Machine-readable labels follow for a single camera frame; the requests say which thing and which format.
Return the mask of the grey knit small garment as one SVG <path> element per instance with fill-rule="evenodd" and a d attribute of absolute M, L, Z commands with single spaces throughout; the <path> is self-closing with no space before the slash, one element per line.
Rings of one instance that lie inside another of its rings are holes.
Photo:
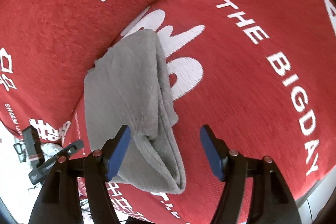
<path fill-rule="evenodd" d="M 113 182 L 146 192 L 181 194 L 185 167 L 173 126 L 174 111 L 169 74 L 152 30 L 137 31 L 96 60 L 84 80 L 84 109 L 91 149 L 116 136 L 121 126 L 131 140 Z"/>

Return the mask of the white patterned cloth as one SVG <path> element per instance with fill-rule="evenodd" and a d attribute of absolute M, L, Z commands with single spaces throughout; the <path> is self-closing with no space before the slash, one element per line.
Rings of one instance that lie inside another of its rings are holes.
<path fill-rule="evenodd" d="M 59 153 L 63 148 L 56 143 L 43 143 L 41 144 L 41 149 L 44 155 L 44 159 L 47 161 Z"/>

